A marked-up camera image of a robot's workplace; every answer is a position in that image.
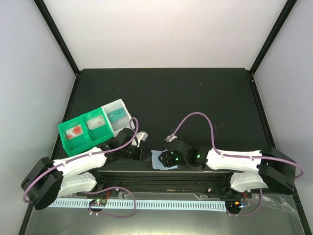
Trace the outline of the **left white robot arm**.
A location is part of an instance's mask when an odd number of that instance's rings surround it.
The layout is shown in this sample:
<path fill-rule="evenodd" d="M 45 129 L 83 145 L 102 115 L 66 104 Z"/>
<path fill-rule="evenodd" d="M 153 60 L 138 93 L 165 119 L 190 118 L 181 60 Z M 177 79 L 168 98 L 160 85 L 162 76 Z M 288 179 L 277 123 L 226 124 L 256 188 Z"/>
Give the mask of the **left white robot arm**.
<path fill-rule="evenodd" d="M 96 169 L 118 161 L 142 161 L 149 157 L 150 152 L 140 145 L 147 137 L 146 132 L 124 128 L 116 137 L 73 157 L 58 160 L 41 158 L 21 183 L 24 191 L 22 200 L 32 204 L 36 210 L 43 210 L 56 199 L 71 194 L 102 194 L 105 183 L 97 176 Z"/>

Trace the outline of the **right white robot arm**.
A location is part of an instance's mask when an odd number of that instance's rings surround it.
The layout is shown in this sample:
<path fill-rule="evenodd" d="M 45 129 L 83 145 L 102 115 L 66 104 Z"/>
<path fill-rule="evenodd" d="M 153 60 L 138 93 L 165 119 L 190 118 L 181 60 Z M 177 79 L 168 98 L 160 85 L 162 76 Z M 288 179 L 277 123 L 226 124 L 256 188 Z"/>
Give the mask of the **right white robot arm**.
<path fill-rule="evenodd" d="M 229 181 L 222 185 L 227 197 L 258 188 L 268 188 L 280 194 L 294 192 L 296 163 L 272 146 L 250 152 L 225 151 L 213 147 L 190 147 L 175 138 L 167 143 L 158 160 L 167 168 L 184 165 L 232 171 Z"/>

